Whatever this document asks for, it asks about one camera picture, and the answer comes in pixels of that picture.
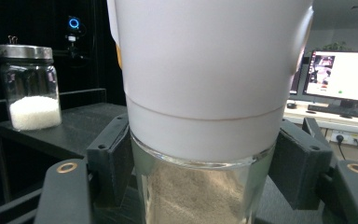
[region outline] glass jar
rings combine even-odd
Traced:
[[[52,49],[1,45],[0,58],[0,74],[13,128],[39,130],[61,124]]]

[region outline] beige granular material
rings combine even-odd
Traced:
[[[239,179],[235,171],[184,169],[158,162],[147,179],[146,223],[246,223],[244,185]]]

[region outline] monitor screen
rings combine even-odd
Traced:
[[[300,82],[300,79],[301,79],[301,74],[302,74],[301,71],[303,71],[303,65],[306,62],[307,62],[306,58],[302,57],[300,65],[298,67],[298,70],[295,72],[295,75],[293,76],[292,87],[290,88],[290,94],[291,95],[297,95],[298,85],[299,85],[299,82]]]
[[[298,71],[296,71],[295,75],[293,76],[292,87],[290,88],[291,95],[297,95],[298,83],[300,81],[300,74],[301,74],[301,69],[298,69]]]
[[[358,52],[312,52],[304,94],[358,101]]]

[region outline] clear glass container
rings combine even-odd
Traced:
[[[39,130],[61,124],[52,49],[1,45],[0,58],[0,74],[13,128]]]
[[[189,161],[132,135],[143,223],[255,223],[273,148],[231,162]]]

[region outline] keyboard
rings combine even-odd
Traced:
[[[308,105],[308,110],[340,115],[342,118],[358,118],[358,108],[346,108],[339,105]]]

